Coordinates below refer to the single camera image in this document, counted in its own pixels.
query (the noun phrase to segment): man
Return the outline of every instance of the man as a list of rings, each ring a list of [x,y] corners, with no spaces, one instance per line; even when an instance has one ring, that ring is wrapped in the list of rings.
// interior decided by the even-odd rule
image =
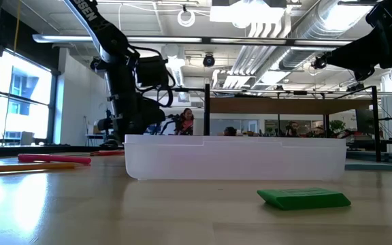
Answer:
[[[299,128],[299,124],[294,121],[290,121],[286,126],[287,132],[285,133],[285,137],[299,137],[297,135],[297,128]]]
[[[226,129],[223,131],[224,136],[237,136],[237,129],[234,129],[233,127],[226,127]]]

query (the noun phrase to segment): green sponge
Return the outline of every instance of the green sponge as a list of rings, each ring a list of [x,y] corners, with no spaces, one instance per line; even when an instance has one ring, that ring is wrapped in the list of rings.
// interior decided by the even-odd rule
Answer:
[[[259,190],[258,195],[270,205],[282,210],[334,208],[349,206],[351,202],[337,191],[322,188]]]

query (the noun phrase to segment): camera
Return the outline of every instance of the camera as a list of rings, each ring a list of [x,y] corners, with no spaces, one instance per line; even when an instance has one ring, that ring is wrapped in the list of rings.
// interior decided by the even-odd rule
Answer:
[[[205,58],[203,58],[203,66],[204,67],[211,67],[214,65],[216,60],[212,56],[212,54],[205,54]]]

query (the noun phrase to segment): pink marker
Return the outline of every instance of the pink marker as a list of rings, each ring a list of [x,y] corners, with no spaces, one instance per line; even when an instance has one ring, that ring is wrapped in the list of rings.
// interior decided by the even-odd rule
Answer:
[[[34,161],[59,161],[66,163],[81,163],[83,165],[90,165],[92,159],[89,157],[67,157],[67,156],[57,156],[49,154],[19,154],[18,160],[20,162],[34,162]]]

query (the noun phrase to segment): white plastic bin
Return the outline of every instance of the white plastic bin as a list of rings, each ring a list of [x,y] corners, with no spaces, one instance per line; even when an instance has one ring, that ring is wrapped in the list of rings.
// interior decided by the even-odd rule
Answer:
[[[277,137],[126,135],[128,174],[139,180],[337,180],[346,142]]]

